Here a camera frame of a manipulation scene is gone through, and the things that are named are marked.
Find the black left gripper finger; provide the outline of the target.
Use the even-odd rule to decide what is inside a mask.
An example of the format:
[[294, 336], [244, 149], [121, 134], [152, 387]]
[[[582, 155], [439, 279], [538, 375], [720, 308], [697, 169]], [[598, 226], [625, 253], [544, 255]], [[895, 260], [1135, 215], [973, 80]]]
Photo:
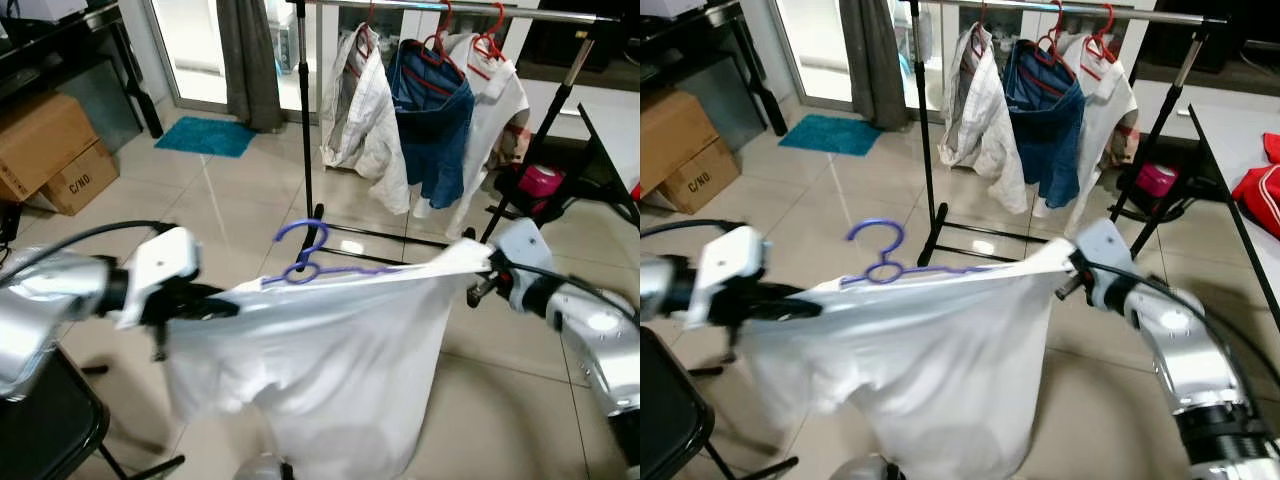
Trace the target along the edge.
[[197, 293], [197, 319], [209, 321], [219, 317], [234, 317], [241, 307], [236, 302], [220, 297], [221, 289], [202, 291]]
[[780, 298], [778, 298], [778, 303], [780, 303], [778, 311], [780, 312], [777, 314], [777, 320], [780, 323], [782, 323], [782, 321], [790, 321], [790, 320], [794, 320], [794, 319], [801, 319], [801, 317], [815, 317], [815, 316], [822, 315], [823, 306], [819, 305], [819, 303], [814, 303], [814, 302], [812, 302], [809, 300], [805, 300], [805, 298], [799, 298], [797, 296], [801, 294], [801, 293], [803, 293], [803, 291], [800, 291], [800, 289], [782, 289], [781, 291]]

